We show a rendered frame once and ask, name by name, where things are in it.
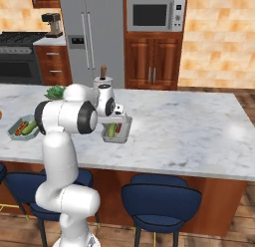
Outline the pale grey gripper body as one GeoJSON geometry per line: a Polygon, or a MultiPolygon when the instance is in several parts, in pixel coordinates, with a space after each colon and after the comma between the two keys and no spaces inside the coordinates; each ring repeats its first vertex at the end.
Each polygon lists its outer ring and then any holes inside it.
{"type": "Polygon", "coordinates": [[[98,117],[99,124],[125,124],[128,121],[128,115],[123,113],[122,115],[112,114],[108,117],[98,117]]]}

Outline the grey tupperware container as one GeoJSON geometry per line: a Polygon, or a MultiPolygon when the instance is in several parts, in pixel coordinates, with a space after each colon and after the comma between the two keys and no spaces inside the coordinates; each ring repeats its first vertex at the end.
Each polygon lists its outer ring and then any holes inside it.
{"type": "Polygon", "coordinates": [[[109,123],[103,124],[103,131],[102,131],[102,138],[104,142],[112,142],[112,143],[125,143],[128,140],[128,135],[130,131],[132,123],[132,118],[128,117],[128,120],[126,123],[122,123],[122,129],[121,132],[115,135],[115,137],[108,137],[108,127],[109,123]]]}
{"type": "Polygon", "coordinates": [[[26,116],[22,116],[20,117],[8,130],[7,133],[9,135],[9,137],[13,140],[30,140],[35,138],[38,133],[39,133],[39,128],[35,127],[29,134],[27,135],[16,135],[15,132],[18,129],[18,127],[20,126],[20,124],[22,122],[28,122],[29,124],[34,120],[34,116],[33,115],[26,115],[26,116]]]}

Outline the green leafy vegetable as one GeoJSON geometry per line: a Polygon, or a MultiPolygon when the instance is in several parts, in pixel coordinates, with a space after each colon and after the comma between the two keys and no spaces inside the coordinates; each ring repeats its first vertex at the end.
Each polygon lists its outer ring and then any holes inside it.
{"type": "Polygon", "coordinates": [[[49,100],[61,100],[65,89],[65,87],[61,86],[51,87],[47,90],[45,97],[49,100]]]}

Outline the green cucumber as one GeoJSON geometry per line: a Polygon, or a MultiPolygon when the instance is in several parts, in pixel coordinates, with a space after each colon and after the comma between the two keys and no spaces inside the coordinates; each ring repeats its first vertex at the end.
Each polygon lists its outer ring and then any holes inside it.
{"type": "Polygon", "coordinates": [[[22,130],[22,135],[29,134],[35,127],[37,127],[37,123],[36,121],[32,121],[22,130]]]}
{"type": "Polygon", "coordinates": [[[116,123],[110,123],[108,127],[108,137],[115,137],[116,134],[116,123]]]}

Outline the white jar with brown stick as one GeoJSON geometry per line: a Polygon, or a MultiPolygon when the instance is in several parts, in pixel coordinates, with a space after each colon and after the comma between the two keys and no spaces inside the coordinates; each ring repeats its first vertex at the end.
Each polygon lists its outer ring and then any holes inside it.
{"type": "Polygon", "coordinates": [[[94,88],[97,88],[99,85],[112,85],[113,79],[107,75],[107,66],[102,64],[101,74],[98,77],[94,78],[94,88]]]}

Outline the tall wooden cupboard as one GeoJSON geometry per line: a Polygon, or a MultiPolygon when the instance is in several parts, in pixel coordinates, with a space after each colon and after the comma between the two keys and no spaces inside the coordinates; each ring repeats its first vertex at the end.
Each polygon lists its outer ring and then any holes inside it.
{"type": "Polygon", "coordinates": [[[129,32],[124,0],[125,84],[128,89],[176,90],[185,15],[181,32],[129,32]]]}

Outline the wooden drawer cabinet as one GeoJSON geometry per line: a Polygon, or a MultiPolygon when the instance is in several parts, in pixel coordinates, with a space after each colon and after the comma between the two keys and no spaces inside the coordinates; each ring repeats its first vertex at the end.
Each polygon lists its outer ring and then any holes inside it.
{"type": "Polygon", "coordinates": [[[43,38],[34,43],[42,82],[45,86],[68,86],[72,82],[69,55],[64,36],[43,38]]]}

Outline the grey steel fridge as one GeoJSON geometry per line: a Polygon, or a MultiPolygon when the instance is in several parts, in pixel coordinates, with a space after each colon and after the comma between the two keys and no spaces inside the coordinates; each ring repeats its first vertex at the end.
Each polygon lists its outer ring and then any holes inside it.
{"type": "Polygon", "coordinates": [[[60,0],[75,84],[91,87],[107,66],[115,88],[125,86],[123,0],[60,0]]]}

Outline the hot dog in bun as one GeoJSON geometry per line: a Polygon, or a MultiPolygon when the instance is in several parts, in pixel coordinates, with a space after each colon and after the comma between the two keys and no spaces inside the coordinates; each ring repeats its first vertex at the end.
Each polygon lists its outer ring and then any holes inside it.
{"type": "Polygon", "coordinates": [[[21,122],[21,124],[18,126],[18,128],[15,131],[15,135],[20,135],[22,130],[28,125],[29,123],[26,121],[21,122]]]}

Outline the blue bar stool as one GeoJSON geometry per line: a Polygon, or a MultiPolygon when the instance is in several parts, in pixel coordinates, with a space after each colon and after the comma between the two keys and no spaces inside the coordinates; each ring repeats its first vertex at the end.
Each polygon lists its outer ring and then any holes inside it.
{"type": "Polygon", "coordinates": [[[141,230],[172,233],[178,247],[179,230],[198,211],[202,194],[179,176],[137,174],[122,187],[122,201],[135,228],[134,247],[141,230]]]}
{"type": "Polygon", "coordinates": [[[97,217],[100,206],[89,170],[72,166],[62,170],[8,172],[5,184],[20,208],[22,203],[29,205],[38,218],[43,247],[47,247],[44,220],[60,220],[62,236],[54,247],[101,247],[87,223],[88,217],[97,217]]]}

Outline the silver microwave oven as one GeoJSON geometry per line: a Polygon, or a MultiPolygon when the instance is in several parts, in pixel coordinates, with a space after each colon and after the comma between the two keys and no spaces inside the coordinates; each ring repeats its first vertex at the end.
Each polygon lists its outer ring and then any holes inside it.
{"type": "Polygon", "coordinates": [[[181,32],[186,0],[127,0],[129,32],[181,32]]]}

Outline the dark coffee machine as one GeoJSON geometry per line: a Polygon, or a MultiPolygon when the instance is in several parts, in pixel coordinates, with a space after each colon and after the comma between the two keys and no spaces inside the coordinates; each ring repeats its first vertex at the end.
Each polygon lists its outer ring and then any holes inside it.
{"type": "Polygon", "coordinates": [[[42,21],[50,25],[51,30],[46,34],[47,38],[58,38],[63,35],[61,28],[61,17],[59,13],[45,13],[42,15],[42,21]]]}

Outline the black and steel stove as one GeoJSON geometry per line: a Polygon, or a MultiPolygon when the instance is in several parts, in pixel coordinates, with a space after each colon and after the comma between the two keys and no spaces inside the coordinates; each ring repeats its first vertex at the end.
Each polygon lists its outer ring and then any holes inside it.
{"type": "Polygon", "coordinates": [[[0,34],[0,84],[42,84],[33,44],[45,35],[45,32],[7,31],[0,34]]]}

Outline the wooden kitchen island base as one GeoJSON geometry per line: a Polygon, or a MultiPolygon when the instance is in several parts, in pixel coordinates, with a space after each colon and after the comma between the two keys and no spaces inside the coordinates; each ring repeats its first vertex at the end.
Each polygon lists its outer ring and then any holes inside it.
{"type": "MultiPolygon", "coordinates": [[[[132,171],[91,168],[94,189],[101,196],[101,223],[133,226],[122,203],[122,186],[135,175],[132,171]]],[[[190,187],[202,193],[196,215],[184,224],[181,231],[213,236],[225,236],[247,185],[246,181],[184,176],[190,187]]]]}

